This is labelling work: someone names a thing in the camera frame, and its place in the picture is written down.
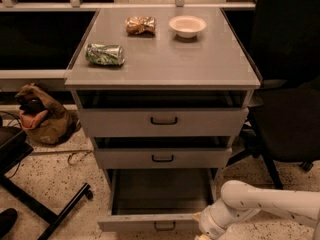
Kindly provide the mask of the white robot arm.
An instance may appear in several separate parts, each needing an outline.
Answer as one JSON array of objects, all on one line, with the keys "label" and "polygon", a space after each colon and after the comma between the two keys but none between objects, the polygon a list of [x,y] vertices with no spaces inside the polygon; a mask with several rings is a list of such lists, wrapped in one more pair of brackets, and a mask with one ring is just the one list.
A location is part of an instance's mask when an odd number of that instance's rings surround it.
[{"label": "white robot arm", "polygon": [[195,240],[217,240],[230,225],[260,211],[312,227],[312,240],[320,240],[319,192],[262,189],[238,180],[224,183],[220,198],[193,215],[201,231]]}]

